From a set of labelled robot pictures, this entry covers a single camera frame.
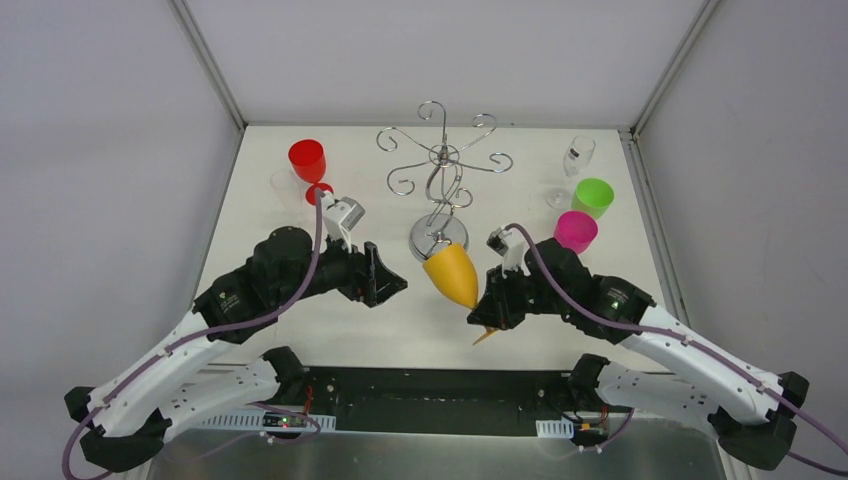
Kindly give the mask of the orange wine glass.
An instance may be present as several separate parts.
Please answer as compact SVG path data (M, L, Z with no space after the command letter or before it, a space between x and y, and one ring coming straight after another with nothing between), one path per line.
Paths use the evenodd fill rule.
M476 268L466 250L450 244L431 255L422 268L434 287L448 300L473 311L480 290Z

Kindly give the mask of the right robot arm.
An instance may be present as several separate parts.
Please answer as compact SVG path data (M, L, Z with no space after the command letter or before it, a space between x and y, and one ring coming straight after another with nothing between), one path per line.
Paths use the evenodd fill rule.
M553 238L528 246L517 231L487 241L502 262L486 273L485 291L468 315L488 332L517 327L529 315L558 315L589 337L662 365L669 377L584 354L567 376L569 400L660 415L718 442L732 457L772 471L788 456L808 381L774 374L728 354L676 319L632 283L593 275L577 253Z

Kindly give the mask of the green wine glass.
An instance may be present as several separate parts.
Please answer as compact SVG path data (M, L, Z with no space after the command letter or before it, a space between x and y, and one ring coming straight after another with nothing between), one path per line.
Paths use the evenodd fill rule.
M574 190L571 209L598 220L614 200L615 190L609 183L599 178L586 178L581 180Z

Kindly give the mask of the red wine glass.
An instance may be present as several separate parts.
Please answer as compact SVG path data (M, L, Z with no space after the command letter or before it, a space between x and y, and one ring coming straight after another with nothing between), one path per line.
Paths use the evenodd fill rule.
M310 205L317 202L316 191L333 193L331 185L324 182L326 158L323 145L314 139L295 142L288 151L288 159L296 176L308 184L304 195Z

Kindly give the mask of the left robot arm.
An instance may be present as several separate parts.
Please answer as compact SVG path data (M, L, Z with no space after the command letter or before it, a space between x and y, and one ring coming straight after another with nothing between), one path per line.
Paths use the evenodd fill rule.
M372 242L346 247L340 239L315 242L298 227L274 230L244 265L200 294L176 327L127 371L97 388L78 386L65 395L85 459L108 472L125 472L188 428L232 408L274 398L297 402L305 390L304 368L288 347L273 348L213 381L188 381L299 300L337 291L373 308L407 286Z

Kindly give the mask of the magenta wine glass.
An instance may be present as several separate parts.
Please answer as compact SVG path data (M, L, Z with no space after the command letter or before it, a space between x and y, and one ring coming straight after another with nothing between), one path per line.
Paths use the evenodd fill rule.
M596 220L589 214L571 210L562 213L557 219L553 237L564 248L576 254L584 253L599 233Z

